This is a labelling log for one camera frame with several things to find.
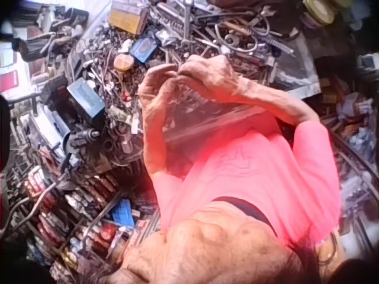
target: pink shirt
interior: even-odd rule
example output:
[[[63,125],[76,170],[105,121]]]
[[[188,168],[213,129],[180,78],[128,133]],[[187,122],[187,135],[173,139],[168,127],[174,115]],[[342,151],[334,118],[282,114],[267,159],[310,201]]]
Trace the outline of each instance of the pink shirt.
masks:
[[[284,244],[303,237],[318,243],[338,224],[339,181],[327,129],[306,121],[290,147],[265,112],[210,138],[184,181],[153,178],[162,228],[167,229],[217,197],[256,206]]]

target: hand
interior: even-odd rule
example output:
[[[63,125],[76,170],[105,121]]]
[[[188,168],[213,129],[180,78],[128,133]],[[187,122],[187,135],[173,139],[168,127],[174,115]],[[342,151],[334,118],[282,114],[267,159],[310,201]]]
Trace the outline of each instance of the hand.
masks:
[[[192,55],[179,68],[178,75],[178,82],[218,102],[241,102],[249,81],[239,77],[223,55],[210,59]]]
[[[164,126],[167,105],[176,88],[176,69],[174,64],[163,64],[147,71],[138,89],[144,128],[161,130]]]

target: person's right hand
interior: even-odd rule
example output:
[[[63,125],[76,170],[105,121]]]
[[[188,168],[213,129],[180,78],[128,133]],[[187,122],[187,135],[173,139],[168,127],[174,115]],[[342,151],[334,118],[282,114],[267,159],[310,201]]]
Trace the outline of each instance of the person's right hand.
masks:
[[[241,102],[248,79],[234,72],[224,55],[205,59],[192,55],[179,68],[177,81],[188,85],[207,99]]]

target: shirt sleeve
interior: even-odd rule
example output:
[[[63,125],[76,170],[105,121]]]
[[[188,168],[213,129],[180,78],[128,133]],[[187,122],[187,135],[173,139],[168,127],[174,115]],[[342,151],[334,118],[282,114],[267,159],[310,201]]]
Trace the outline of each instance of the shirt sleeve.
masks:
[[[293,153],[308,185],[308,194],[319,209],[318,222],[323,224],[318,225],[332,230],[338,224],[341,203],[337,167],[325,126],[317,121],[298,125]]]
[[[166,229],[169,227],[171,220],[172,203],[180,190],[182,180],[163,172],[152,175],[151,179],[158,200],[161,226]]]

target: forearm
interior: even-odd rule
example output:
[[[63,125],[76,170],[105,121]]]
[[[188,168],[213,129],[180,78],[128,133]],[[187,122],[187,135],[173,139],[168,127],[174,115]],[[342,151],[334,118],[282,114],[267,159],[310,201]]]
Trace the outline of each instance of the forearm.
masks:
[[[161,128],[144,128],[143,159],[148,174],[166,170],[166,144]]]
[[[247,79],[243,79],[242,84],[244,104],[262,107],[280,120],[295,126],[308,120],[320,121],[319,116],[305,102],[289,96],[284,91]]]

